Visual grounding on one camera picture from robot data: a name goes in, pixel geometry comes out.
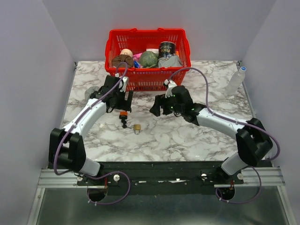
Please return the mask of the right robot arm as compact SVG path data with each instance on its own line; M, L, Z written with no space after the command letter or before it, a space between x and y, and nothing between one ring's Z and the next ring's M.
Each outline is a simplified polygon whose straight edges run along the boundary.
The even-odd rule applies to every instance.
M150 113L156 117L173 113L189 123L212 128L234 139L238 151L227 158L215 173L217 181L222 184L230 181L237 171L247 166L257 166L273 147L258 119L238 121L225 116L218 117L207 106L193 102L184 86L168 88L165 94L156 95Z

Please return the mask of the black head key bunch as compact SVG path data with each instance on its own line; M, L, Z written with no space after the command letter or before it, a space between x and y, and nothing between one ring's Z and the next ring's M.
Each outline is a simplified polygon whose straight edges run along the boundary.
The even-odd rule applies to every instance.
M123 127L123 128L129 128L129 129L131 129L131 127L129 127L129 126L127 125L127 120L122 119L121 122L122 122L122 127Z

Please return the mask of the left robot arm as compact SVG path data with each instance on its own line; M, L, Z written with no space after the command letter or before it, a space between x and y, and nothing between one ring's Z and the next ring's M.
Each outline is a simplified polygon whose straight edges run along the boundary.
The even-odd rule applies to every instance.
M68 171L84 173L93 185L103 182L101 163L86 156L84 139L96 121L112 110L131 111L133 91L127 92L127 76L105 78L102 87L86 90L87 103L80 113L63 128L55 128L50 133L48 161L55 169L62 167Z

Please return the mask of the orange black padlock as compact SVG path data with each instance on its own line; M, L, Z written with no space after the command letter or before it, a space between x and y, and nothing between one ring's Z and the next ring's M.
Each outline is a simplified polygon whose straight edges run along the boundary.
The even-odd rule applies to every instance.
M127 120L128 119L128 113L126 111L120 112L119 119L121 119L121 120Z

